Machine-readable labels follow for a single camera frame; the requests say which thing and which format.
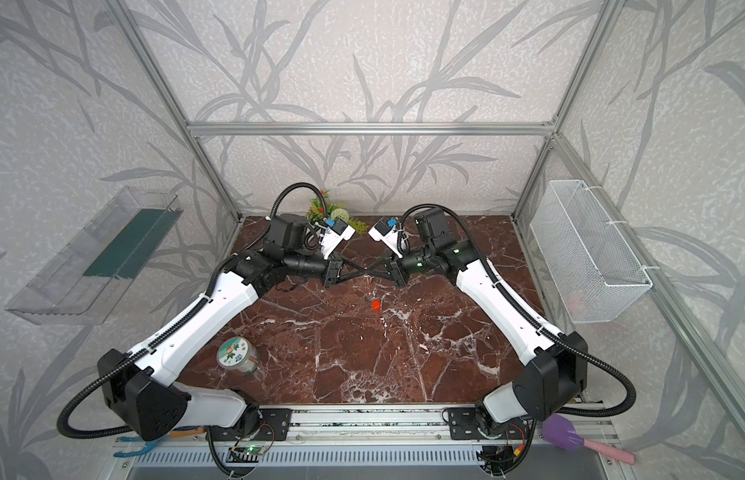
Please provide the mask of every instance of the leaf pattern wallpaper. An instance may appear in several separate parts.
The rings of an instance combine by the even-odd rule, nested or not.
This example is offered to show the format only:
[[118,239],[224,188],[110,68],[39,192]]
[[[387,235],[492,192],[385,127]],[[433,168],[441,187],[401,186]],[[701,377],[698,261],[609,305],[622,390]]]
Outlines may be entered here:
[[[128,2],[194,121],[551,120],[602,0]],[[540,138],[204,138],[243,212],[311,181],[358,212],[511,212]],[[281,175],[274,177],[273,171]],[[301,211],[306,199],[288,197]]]
[[[745,382],[745,2],[627,2],[564,132]],[[568,178],[551,155],[520,221],[559,322],[529,221]],[[743,439],[648,296],[577,330],[642,393],[614,418],[641,478],[745,478]],[[621,400],[589,374],[589,398]]]
[[[185,307],[235,229],[103,5],[0,2],[0,478],[93,478],[112,438],[60,437],[60,408]],[[23,285],[129,185],[178,195],[183,214],[99,326],[35,326],[4,311]],[[118,418],[94,396],[85,428]]]

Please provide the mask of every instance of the black mounting plate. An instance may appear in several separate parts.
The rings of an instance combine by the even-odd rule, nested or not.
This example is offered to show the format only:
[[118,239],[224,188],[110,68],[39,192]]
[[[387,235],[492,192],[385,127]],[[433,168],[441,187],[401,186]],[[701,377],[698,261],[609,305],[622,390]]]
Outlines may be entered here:
[[[292,410],[289,408],[261,408],[259,412],[263,415],[261,423],[266,423],[273,428],[274,436],[271,436],[271,429],[262,427],[260,431],[250,440],[254,442],[284,442],[287,440],[287,430],[290,429],[290,417]],[[233,428],[223,428],[214,426],[210,430],[214,442],[236,441]]]
[[[479,431],[474,407],[446,408],[447,423],[450,425],[450,438],[453,440],[487,440]],[[527,424],[520,417],[512,418],[505,423],[505,434],[501,433],[498,440],[521,440],[521,432],[513,425],[525,429]]]

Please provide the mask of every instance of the green foliage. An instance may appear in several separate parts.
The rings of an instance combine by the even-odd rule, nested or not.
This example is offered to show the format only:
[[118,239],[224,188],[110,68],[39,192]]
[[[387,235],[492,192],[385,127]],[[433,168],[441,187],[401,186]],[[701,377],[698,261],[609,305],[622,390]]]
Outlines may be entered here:
[[325,218],[338,218],[338,217],[340,217],[341,219],[343,219],[344,221],[346,221],[346,223],[348,225],[351,225],[351,227],[354,230],[356,230],[356,232],[359,235],[366,234],[367,233],[367,230],[369,229],[369,227],[367,226],[367,224],[365,224],[364,222],[362,222],[358,218],[354,218],[353,216],[348,217],[348,212],[342,208],[342,205],[341,204],[334,204],[334,203],[332,203],[332,202],[329,201],[329,191],[324,191],[323,193],[324,193],[325,203],[327,204],[327,209],[329,211],[323,212],[322,211],[322,205],[320,204],[320,199],[318,197],[312,198],[311,199],[311,206],[309,207],[309,211],[306,212],[306,218],[309,219],[309,221],[312,224],[321,222]]

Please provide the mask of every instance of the gray floor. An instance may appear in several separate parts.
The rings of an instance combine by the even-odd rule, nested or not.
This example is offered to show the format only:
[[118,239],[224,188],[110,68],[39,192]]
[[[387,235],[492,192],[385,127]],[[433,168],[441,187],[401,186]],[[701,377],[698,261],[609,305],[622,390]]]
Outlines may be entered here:
[[[133,468],[128,480],[216,479],[226,476],[217,468]],[[566,452],[553,446],[533,446],[524,463],[507,478],[557,478],[607,480],[599,456],[586,448]],[[479,467],[264,467],[255,468],[247,480],[485,480]]]

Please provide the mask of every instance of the pink handle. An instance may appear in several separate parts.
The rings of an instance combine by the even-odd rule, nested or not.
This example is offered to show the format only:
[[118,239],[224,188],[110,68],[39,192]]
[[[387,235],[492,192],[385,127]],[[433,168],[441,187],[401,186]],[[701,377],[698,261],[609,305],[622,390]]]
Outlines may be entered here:
[[605,445],[604,443],[593,442],[591,440],[588,440],[587,438],[584,438],[583,446],[586,448],[590,448],[595,452],[599,452],[604,456],[614,458],[618,462],[623,462],[628,465],[634,465],[634,462],[636,462],[636,458],[633,453],[621,450],[620,448]]

